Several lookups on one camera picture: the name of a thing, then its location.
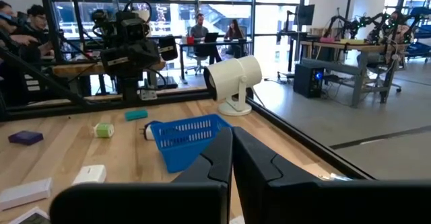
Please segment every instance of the white box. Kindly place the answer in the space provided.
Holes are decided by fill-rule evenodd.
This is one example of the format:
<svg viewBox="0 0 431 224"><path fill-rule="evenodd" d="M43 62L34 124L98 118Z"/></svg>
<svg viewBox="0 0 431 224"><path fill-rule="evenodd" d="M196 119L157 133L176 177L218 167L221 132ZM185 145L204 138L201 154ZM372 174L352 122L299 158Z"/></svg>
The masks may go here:
<svg viewBox="0 0 431 224"><path fill-rule="evenodd" d="M51 196L53 179L47 178L5 189L0 194L0 211Z"/></svg>
<svg viewBox="0 0 431 224"><path fill-rule="evenodd" d="M103 183L106 178L105 165L89 165L83 166L76 175L72 185L84 184L84 183Z"/></svg>

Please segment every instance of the purple block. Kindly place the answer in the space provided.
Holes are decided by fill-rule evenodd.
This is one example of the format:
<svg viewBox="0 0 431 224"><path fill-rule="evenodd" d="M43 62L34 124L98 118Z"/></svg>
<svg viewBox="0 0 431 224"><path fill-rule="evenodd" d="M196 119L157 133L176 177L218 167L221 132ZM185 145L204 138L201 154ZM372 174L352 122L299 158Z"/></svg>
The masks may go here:
<svg viewBox="0 0 431 224"><path fill-rule="evenodd" d="M41 140L43 140L42 133L34 133L26 130L9 136L10 143L19 143L27 146L33 145Z"/></svg>

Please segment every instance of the concrete floor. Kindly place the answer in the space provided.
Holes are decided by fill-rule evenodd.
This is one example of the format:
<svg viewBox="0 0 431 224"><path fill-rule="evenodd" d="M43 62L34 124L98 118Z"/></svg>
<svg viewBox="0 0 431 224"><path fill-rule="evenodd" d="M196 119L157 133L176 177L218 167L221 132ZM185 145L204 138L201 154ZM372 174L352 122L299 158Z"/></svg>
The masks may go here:
<svg viewBox="0 0 431 224"><path fill-rule="evenodd" d="M401 93L392 88L386 104L379 94L363 95L357 109L348 106L352 89L335 84L330 99L307 99L292 85L272 81L257 85L256 92L268 109L375 178L430 179L431 172L418 166L431 160L416 153L430 152L431 65L414 60L395 77Z"/></svg>

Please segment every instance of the red object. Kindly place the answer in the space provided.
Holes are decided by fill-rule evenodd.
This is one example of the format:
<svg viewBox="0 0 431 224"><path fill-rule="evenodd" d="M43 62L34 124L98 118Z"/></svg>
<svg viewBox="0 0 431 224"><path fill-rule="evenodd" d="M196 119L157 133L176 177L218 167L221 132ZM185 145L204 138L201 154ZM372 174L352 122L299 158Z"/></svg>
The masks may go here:
<svg viewBox="0 0 431 224"><path fill-rule="evenodd" d="M324 38L324 37L322 37L321 38L321 42L333 43L333 42L335 42L335 39L334 38Z"/></svg>
<svg viewBox="0 0 431 224"><path fill-rule="evenodd" d="M193 44L195 43L195 38L192 36L188 36L187 37L187 44Z"/></svg>

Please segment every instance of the white spotlight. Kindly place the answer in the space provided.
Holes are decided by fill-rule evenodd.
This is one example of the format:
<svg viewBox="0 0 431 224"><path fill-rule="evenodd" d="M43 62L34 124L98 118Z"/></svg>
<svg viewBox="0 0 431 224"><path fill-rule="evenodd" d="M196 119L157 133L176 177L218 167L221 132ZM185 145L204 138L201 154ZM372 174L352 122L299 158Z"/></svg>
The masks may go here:
<svg viewBox="0 0 431 224"><path fill-rule="evenodd" d="M245 102L246 88L262 80L261 67L254 56L229 59L210 65L204 69L203 76L214 100L226 98L218 107L220 113L244 116L251 112L251 106ZM238 94L238 101L232 99L235 94Z"/></svg>

